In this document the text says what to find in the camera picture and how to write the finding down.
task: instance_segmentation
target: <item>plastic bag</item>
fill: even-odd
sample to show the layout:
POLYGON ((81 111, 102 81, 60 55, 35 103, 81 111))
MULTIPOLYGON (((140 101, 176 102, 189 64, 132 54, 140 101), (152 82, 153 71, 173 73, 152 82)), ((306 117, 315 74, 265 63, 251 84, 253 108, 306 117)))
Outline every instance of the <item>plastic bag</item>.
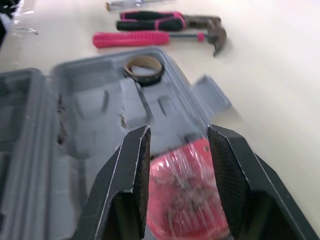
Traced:
POLYGON ((208 140, 151 161, 147 225, 158 240, 218 240, 229 235, 208 140))

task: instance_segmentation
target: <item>hammer handle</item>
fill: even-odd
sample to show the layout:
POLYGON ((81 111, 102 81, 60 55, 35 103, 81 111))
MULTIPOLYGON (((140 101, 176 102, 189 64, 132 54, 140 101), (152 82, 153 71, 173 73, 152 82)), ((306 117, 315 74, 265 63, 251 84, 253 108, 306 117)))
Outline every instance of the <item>hammer handle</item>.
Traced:
POLYGON ((165 45, 170 42, 170 35, 162 31, 97 32, 92 41, 97 49, 165 45))

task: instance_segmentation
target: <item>black and pink handle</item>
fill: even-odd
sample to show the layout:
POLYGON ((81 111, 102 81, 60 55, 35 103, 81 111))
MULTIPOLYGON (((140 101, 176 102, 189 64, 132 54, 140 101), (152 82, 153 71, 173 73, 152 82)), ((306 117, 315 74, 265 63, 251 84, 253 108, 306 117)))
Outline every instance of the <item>black and pink handle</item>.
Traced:
POLYGON ((181 12, 131 11, 120 13, 119 31, 161 30, 178 32, 186 28, 181 12))
POLYGON ((120 13, 120 19, 124 20, 139 20, 139 21, 148 21, 148 20, 157 20, 164 19, 169 17, 183 17, 183 14, 179 11, 125 11, 120 13))

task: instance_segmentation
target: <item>gray plastic tool case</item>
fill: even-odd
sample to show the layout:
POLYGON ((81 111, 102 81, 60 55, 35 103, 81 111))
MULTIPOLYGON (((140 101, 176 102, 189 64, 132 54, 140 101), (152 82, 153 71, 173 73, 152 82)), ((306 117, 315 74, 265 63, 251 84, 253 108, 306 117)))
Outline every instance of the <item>gray plastic tool case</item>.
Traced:
POLYGON ((0 240, 70 239, 98 171, 129 131, 149 125, 155 156, 206 136, 230 106, 208 76, 189 86, 157 47, 63 63, 50 77, 0 73, 0 240), (160 83, 124 78, 139 55, 164 65, 160 83))

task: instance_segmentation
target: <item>tape roll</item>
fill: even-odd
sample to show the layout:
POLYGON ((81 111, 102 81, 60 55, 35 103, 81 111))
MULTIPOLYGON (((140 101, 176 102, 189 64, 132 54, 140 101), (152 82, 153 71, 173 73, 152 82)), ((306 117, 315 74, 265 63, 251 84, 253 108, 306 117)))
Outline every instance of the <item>tape roll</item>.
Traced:
POLYGON ((142 87, 150 86, 160 82, 161 77, 165 71, 165 67, 153 56, 136 56, 124 66, 124 75, 132 78, 142 87), (140 67, 144 69, 151 69, 153 73, 138 74, 133 72, 133 67, 140 67))

